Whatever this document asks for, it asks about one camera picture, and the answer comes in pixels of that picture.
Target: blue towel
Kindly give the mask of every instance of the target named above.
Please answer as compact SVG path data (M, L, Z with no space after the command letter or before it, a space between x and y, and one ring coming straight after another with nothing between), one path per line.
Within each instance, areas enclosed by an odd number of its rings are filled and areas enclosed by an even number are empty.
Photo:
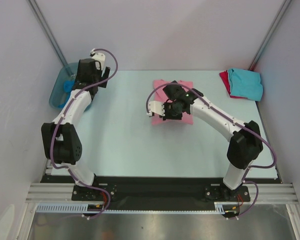
M244 97L253 101L261 100L264 88L261 84L260 73L230 68L228 79L232 96Z

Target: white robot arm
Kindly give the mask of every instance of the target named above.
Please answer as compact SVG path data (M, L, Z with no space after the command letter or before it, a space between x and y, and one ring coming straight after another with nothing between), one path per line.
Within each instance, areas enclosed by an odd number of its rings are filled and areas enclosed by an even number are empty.
M98 87L105 88L107 82L99 86L85 87L101 82L109 77L110 68L104 69L106 56L101 52L90 52L91 58L81 59L69 100L60 114L50 123L41 127L45 156L51 159L51 142L54 130L59 123L53 146L54 163L66 166L84 184L91 186L94 173L82 161L82 144L76 132L76 126L82 114L93 101Z
M259 126L254 121L245 123L234 118L211 103L201 92L196 89L192 90L198 93L208 105L194 95L193 92L186 92L179 85L167 85L163 88L163 91L172 102L150 101L148 104L149 114L158 114L163 120L181 120L182 113L186 112L207 122L220 132L230 143L227 152L230 164L223 178L223 183L231 191L236 190L242 184L247 168L263 150L263 145L259 139L234 123L246 126L260 135Z

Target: tabletop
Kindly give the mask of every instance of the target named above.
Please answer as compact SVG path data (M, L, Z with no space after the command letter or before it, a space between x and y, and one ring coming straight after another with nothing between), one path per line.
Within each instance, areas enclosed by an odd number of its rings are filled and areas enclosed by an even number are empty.
M153 81L192 81L213 104L237 119L258 123L265 131L256 103L230 98L219 76L221 71L145 70L118 71L106 88L99 88L92 106L76 128L83 161L97 176L198 177L226 175L229 143L206 122L194 117L193 125L164 122L152 125L146 115L146 99ZM254 165L270 165L267 146ZM52 171L52 175L68 175ZM275 168L252 169L248 178L277 178Z

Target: metal floor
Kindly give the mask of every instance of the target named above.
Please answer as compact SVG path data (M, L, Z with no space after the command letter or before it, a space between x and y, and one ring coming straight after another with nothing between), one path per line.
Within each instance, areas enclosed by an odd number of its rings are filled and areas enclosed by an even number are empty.
M28 240L295 240L285 205L256 205L239 220L204 214L102 214L87 221L36 213Z

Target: blue plastic bin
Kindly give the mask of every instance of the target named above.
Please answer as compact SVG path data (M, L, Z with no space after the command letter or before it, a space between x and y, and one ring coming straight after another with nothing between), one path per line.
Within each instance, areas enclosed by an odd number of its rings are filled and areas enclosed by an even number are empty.
M64 91L64 83L65 81L75 80L77 70L78 62L69 63L60 70L49 98L49 104L54 109L59 109L60 111L62 110L62 107L59 106L66 101L68 95L68 93Z

